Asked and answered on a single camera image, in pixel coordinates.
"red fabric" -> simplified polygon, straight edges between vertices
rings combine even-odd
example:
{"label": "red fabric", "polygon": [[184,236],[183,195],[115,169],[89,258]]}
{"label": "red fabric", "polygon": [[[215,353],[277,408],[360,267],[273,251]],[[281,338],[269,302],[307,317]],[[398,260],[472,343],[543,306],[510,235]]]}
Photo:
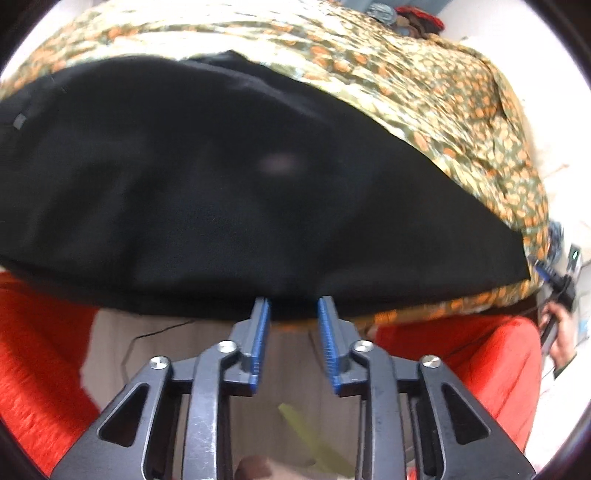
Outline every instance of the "red fabric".
{"label": "red fabric", "polygon": [[540,395],[540,337],[523,317],[456,316],[380,327],[391,355],[439,356],[523,451]]}
{"label": "red fabric", "polygon": [[396,13],[399,14],[409,13],[416,15],[419,18],[424,18],[425,20],[429,20],[432,24],[439,28],[439,30],[445,30],[445,25],[439,18],[435,17],[434,15],[428,14],[427,12],[425,12],[425,10],[421,10],[420,8],[411,7],[410,5],[407,5],[405,7],[396,7],[395,10]]}
{"label": "red fabric", "polygon": [[99,413],[80,386],[96,311],[0,273],[0,416],[47,476]]}

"black gripper frame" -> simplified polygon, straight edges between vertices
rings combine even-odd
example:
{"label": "black gripper frame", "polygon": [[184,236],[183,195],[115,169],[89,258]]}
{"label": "black gripper frame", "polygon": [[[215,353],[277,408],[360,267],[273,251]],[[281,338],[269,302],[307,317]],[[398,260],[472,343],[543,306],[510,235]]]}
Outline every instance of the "black gripper frame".
{"label": "black gripper frame", "polygon": [[150,360],[58,463],[51,480],[170,480],[182,395],[190,394],[183,479],[231,480],[229,397],[256,392],[270,307],[257,299],[229,340]]}
{"label": "black gripper frame", "polygon": [[534,468],[461,380],[434,355],[390,356],[318,302],[326,370],[336,394],[361,398],[356,478],[405,480],[400,393],[410,402],[418,480],[530,480]]}

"human hand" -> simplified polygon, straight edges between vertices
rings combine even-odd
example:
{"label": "human hand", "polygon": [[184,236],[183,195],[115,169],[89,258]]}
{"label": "human hand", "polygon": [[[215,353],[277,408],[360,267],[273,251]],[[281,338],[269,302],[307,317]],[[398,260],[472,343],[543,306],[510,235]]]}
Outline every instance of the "human hand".
{"label": "human hand", "polygon": [[575,344],[574,333],[575,326],[573,316],[561,304],[549,301],[542,309],[542,322],[540,329],[543,330],[550,321],[551,314],[556,315],[558,320],[558,334],[556,341],[550,347],[550,356],[554,361],[556,370],[564,368],[574,358]]}

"fabric pile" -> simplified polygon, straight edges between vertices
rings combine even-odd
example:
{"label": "fabric pile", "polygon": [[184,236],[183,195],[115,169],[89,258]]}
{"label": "fabric pile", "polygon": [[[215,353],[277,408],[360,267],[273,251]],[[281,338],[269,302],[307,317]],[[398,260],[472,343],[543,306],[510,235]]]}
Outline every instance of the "fabric pile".
{"label": "fabric pile", "polygon": [[427,38],[429,34],[439,35],[445,29],[439,18],[409,5],[394,8],[374,2],[366,13],[404,37]]}

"yellow object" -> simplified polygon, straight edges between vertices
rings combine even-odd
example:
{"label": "yellow object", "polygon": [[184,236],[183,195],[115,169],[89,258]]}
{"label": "yellow object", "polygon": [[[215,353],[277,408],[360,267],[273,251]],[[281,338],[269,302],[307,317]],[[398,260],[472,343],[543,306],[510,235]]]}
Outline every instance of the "yellow object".
{"label": "yellow object", "polygon": [[316,468],[323,473],[335,473],[345,478],[355,477],[355,467],[341,454],[326,443],[318,432],[314,431],[304,420],[304,417],[291,405],[282,403],[279,412],[294,429],[296,435],[308,447],[310,454],[316,461]]}

